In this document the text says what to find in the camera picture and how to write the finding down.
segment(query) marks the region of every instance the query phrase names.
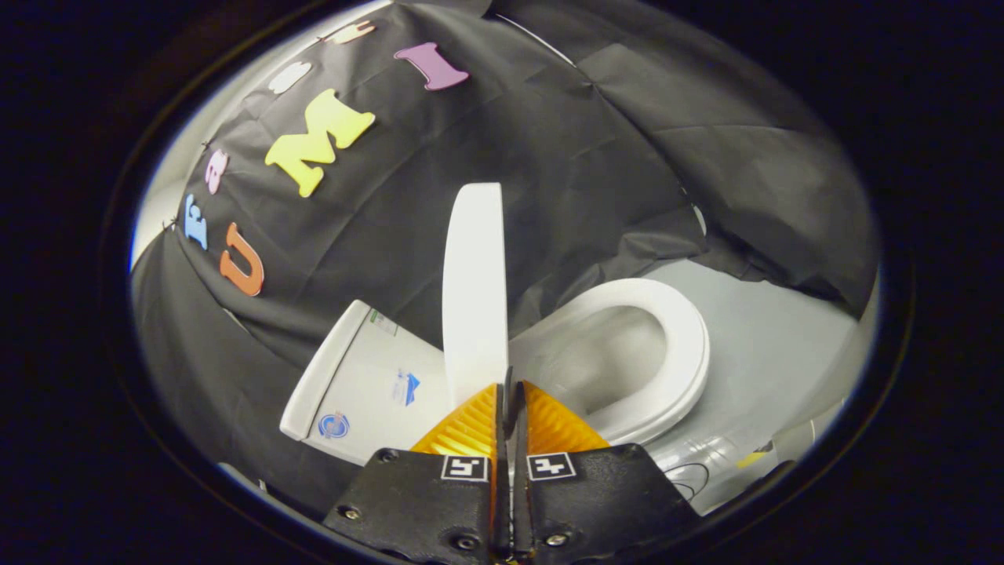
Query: letter m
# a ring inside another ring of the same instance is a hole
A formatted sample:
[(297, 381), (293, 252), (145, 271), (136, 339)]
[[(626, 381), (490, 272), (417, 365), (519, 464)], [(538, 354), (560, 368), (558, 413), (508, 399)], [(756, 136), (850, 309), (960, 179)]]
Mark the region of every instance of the letter m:
[(275, 139), (265, 155), (266, 165), (278, 165), (300, 186), (300, 196), (310, 196), (324, 171), (310, 167), (312, 163), (334, 163), (334, 150), (327, 134), (334, 137), (334, 147), (345, 149), (352, 145), (376, 118), (370, 112), (359, 113), (334, 97), (334, 88), (328, 88), (310, 100), (303, 112), (307, 122), (306, 133), (290, 133)]

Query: toilet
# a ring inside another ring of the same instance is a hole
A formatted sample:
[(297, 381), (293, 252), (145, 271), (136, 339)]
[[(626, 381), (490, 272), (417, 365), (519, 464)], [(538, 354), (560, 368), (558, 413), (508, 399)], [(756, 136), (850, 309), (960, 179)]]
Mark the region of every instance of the toilet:
[(646, 278), (594, 287), (509, 342), (513, 377), (611, 445), (645, 444), (687, 415), (704, 390), (709, 353), (697, 308)]
[[(708, 374), (708, 332), (672, 287), (605, 282), (509, 342), (517, 380), (611, 445), (645, 444), (680, 421)], [(355, 301), (304, 371), (280, 422), (289, 438), (365, 465), (409, 450), (454, 408), (443, 352)]]
[(612, 280), (506, 344), (502, 220), (499, 183), (461, 188), (444, 260), (446, 353), (355, 301), (304, 370), (281, 432), (365, 465), (383, 448), (412, 449), (510, 367), (612, 445), (644, 444), (680, 421), (708, 374), (697, 308), (662, 282)]

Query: sticker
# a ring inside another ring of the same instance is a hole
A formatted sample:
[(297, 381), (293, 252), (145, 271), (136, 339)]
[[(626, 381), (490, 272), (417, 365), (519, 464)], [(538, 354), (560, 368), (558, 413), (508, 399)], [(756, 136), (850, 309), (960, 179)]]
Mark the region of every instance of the sticker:
[(251, 263), (251, 273), (245, 274), (238, 268), (233, 259), (230, 258), (230, 251), (224, 249), (223, 254), (220, 255), (220, 274), (229, 278), (245, 295), (258, 296), (265, 281), (265, 265), (261, 263), (261, 257), (258, 256), (257, 251), (237, 232), (237, 224), (234, 222), (230, 222), (230, 227), (227, 228), (227, 246), (236, 249)]
[(216, 194), (220, 188), (220, 177), (223, 176), (223, 171), (227, 170), (229, 162), (230, 156), (219, 149), (209, 158), (209, 165), (206, 165), (206, 186), (210, 194)]
[(348, 418), (341, 412), (327, 414), (317, 422), (317, 431), (325, 440), (337, 440), (348, 436)]
[(185, 236), (198, 241), (203, 249), (209, 249), (206, 244), (206, 218), (202, 217), (202, 210), (195, 205), (192, 194), (185, 199)]
[(447, 481), (488, 482), (488, 458), (447, 456), (443, 462), (442, 479)]
[(310, 71), (310, 63), (308, 62), (294, 62), (293, 64), (282, 69), (282, 72), (275, 75), (268, 82), (268, 89), (272, 90), (277, 94), (281, 94), (288, 90), (297, 80), (303, 78), (303, 76)]
[(427, 90), (442, 90), (467, 80), (470, 74), (451, 66), (436, 47), (436, 43), (430, 41), (402, 49), (394, 54), (394, 58), (405, 59), (414, 64), (426, 77)]
[(550, 481), (575, 477), (568, 454), (546, 454), (528, 456), (526, 465), (530, 468), (530, 481)]
[(300, 196), (313, 194), (324, 177), (320, 167), (312, 163), (334, 163), (334, 150), (327, 134), (334, 137), (334, 147), (345, 149), (352, 145), (376, 119), (370, 112), (359, 113), (334, 97), (334, 88), (328, 88), (310, 100), (303, 116), (307, 122), (306, 133), (290, 133), (275, 139), (265, 155), (266, 165), (278, 165), (300, 187)]
[(362, 37), (366, 33), (369, 33), (370, 31), (376, 29), (376, 26), (373, 25), (370, 25), (369, 27), (363, 27), (368, 23), (369, 20), (366, 20), (366, 21), (360, 21), (359, 23), (346, 25), (345, 27), (342, 27), (338, 31), (335, 31), (334, 35), (332, 35), (328, 39), (328, 41), (334, 41), (335, 43), (338, 44), (344, 44), (348, 43), (352, 39)]
[(392, 398), (402, 406), (408, 406), (415, 402), (415, 389), (422, 384), (412, 373), (407, 375), (403, 371), (398, 371), (398, 378), (394, 381), (394, 392)]
[(388, 320), (386, 316), (375, 310), (369, 314), (369, 323), (392, 336), (398, 335), (398, 325)]

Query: toilet seat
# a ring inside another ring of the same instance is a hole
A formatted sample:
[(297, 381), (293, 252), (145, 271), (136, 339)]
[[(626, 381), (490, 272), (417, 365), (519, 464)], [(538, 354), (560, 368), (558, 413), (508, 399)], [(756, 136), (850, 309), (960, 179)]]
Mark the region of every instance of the toilet seat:
[[(708, 374), (710, 344), (704, 320), (697, 308), (676, 289), (645, 278), (605, 282), (582, 293), (510, 341), (509, 359), (515, 378), (533, 382), (574, 410), (575, 391), (562, 390), (557, 382), (561, 375), (544, 374), (541, 369), (546, 371), (548, 365), (579, 363), (576, 359), (569, 360), (568, 348), (561, 345), (561, 342), (575, 340), (556, 338), (574, 335), (574, 328), (590, 316), (621, 307), (639, 309), (655, 319), (665, 340), (664, 358), (641, 388), (588, 414), (580, 412), (580, 415), (610, 444), (643, 444), (672, 428), (693, 408), (704, 390)], [(557, 351), (549, 350), (555, 343)], [(563, 353), (566, 358), (555, 361)], [(640, 359), (638, 366), (645, 364), (646, 361)], [(578, 368), (595, 370), (584, 364)]]

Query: black fabric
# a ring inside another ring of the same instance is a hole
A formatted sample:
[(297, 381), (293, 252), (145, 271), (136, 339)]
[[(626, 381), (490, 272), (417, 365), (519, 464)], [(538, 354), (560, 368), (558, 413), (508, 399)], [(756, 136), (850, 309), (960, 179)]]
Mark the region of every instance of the black fabric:
[[(373, 40), (315, 44), (296, 57), (313, 68), (290, 90), (276, 95), (263, 84), (249, 94), (188, 183), (208, 221), (209, 252), (192, 240), (185, 254), (278, 356), (305, 367), (354, 299), (440, 346), (446, 230), (470, 182), (502, 184), (514, 334), (599, 282), (703, 250), (697, 218), (656, 149), (524, 32), (423, 4), (366, 19), (379, 30), (366, 36)], [(471, 78), (426, 90), (394, 58), (425, 41)], [(376, 121), (335, 151), (318, 188), (301, 198), (264, 156), (279, 135), (304, 130), (304, 107), (331, 87)], [(216, 149), (230, 162), (210, 196), (203, 172)], [(254, 298), (219, 273), (232, 221), (265, 265)]]
[[(382, 8), (365, 17), (376, 31), (291, 60), (312, 68), (288, 91), (266, 79), (187, 183), (208, 251), (178, 226), (133, 271), (138, 331), (170, 413), (207, 458), (314, 512), (357, 468), (279, 432), (289, 394), (355, 299), (441, 347), (446, 230), (464, 184), (502, 185), (511, 335), (662, 259), (769, 275), (858, 310), (871, 287), (860, 187), (823, 126), (765, 73), (630, 3), (494, 3), (576, 67), (491, 12), (476, 17), (475, 4)], [(470, 78), (426, 90), (393, 55), (427, 41)], [(305, 130), (305, 106), (327, 88), (376, 121), (318, 165), (323, 180), (301, 198), (264, 156)], [(203, 174), (217, 149), (230, 161), (210, 195)], [(220, 274), (231, 222), (264, 264), (256, 297)]]
[(166, 230), (134, 269), (139, 338), (164, 407), (196, 448), (323, 516), (358, 468), (279, 432), (302, 369), (276, 357), (220, 308)]
[(564, 53), (683, 180), (715, 244), (695, 260), (845, 303), (860, 316), (878, 234), (827, 127), (718, 39), (633, 0), (496, 1)]

